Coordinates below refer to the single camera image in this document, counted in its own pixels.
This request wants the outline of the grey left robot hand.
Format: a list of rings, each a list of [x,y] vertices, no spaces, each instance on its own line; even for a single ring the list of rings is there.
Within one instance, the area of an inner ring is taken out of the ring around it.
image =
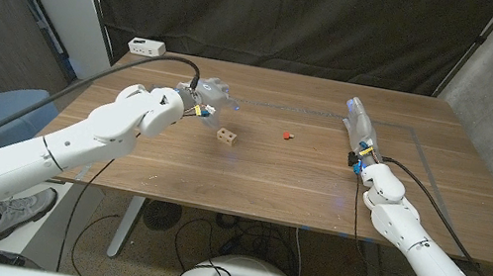
[[[231,107],[239,109],[240,106],[235,99],[230,98],[229,85],[220,78],[207,78],[199,80],[195,89],[189,83],[177,83],[175,89],[182,98],[184,108],[190,110],[195,105],[212,106],[215,112],[205,117],[202,123],[212,129],[218,129],[220,124],[221,110]]]

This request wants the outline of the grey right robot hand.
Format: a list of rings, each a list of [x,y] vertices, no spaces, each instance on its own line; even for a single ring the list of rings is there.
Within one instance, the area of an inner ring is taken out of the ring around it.
[[[377,132],[363,104],[358,97],[354,97],[346,101],[346,105],[348,114],[343,122],[347,129],[351,150],[365,165],[380,163],[382,156],[379,153]]]

